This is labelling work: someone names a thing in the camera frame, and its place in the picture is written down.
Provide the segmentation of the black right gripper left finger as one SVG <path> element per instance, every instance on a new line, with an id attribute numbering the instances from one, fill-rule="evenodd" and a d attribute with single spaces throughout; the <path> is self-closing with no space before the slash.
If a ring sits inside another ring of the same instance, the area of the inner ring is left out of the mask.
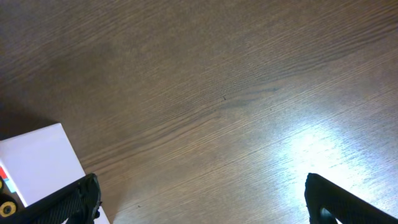
<path id="1" fill-rule="evenodd" d="M 1 224 L 94 224 L 100 217 L 101 190 L 94 173 L 1 218 Z"/>

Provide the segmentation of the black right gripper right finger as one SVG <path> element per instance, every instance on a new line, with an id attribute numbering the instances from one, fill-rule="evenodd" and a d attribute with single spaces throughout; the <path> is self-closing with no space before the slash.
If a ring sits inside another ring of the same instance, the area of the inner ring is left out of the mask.
<path id="1" fill-rule="evenodd" d="M 397 218 L 315 173 L 307 175 L 304 196 L 310 224 L 397 224 Z"/>

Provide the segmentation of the yellow grey toy dump truck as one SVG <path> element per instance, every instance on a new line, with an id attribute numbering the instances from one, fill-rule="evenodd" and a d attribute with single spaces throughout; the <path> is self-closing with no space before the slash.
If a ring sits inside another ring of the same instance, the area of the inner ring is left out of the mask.
<path id="1" fill-rule="evenodd" d="M 11 191 L 3 178 L 1 178 L 0 209 L 1 219 L 10 217 L 19 209 L 15 193 Z"/>

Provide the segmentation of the colourful puzzle cube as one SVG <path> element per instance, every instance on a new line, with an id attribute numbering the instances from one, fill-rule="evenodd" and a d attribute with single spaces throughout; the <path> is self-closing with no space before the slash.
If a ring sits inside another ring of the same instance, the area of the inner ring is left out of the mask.
<path id="1" fill-rule="evenodd" d="M 16 193 L 16 188 L 15 185 L 13 183 L 13 181 L 7 176 L 6 172 L 4 171 L 4 169 L 2 167 L 0 167 L 0 171 L 1 171 L 1 179 L 2 179 L 2 188 L 7 187 L 8 191 L 10 191 L 10 193 L 14 194 Z"/>

